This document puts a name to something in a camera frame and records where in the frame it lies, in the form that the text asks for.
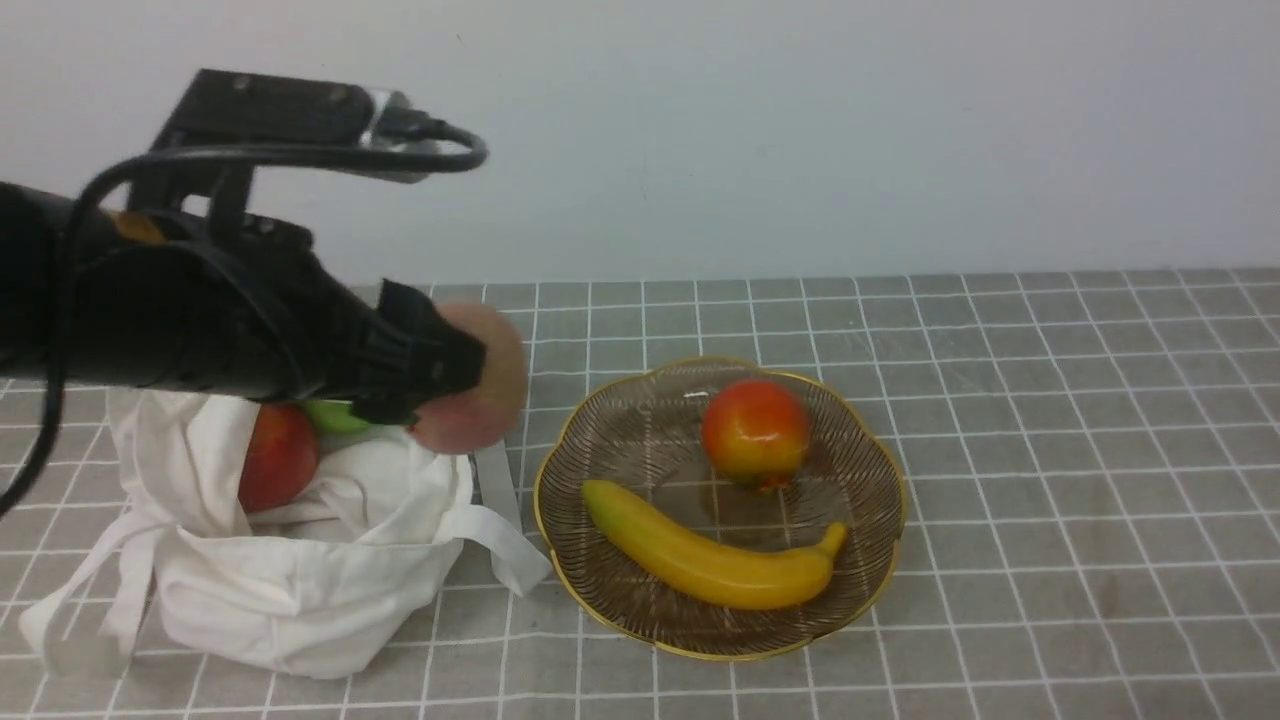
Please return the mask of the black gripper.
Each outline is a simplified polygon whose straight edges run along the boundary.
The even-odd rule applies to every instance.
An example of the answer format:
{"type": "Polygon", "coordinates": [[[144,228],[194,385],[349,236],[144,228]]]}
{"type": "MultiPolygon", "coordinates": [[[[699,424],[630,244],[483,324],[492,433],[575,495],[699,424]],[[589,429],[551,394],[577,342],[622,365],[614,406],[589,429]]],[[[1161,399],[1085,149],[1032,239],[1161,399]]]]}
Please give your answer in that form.
{"type": "Polygon", "coordinates": [[[484,342],[420,290],[384,279],[375,309],[338,283],[311,231],[247,215],[220,237],[186,213],[102,213],[82,233],[70,378],[257,401],[352,398],[408,427],[479,386],[484,342]]]}

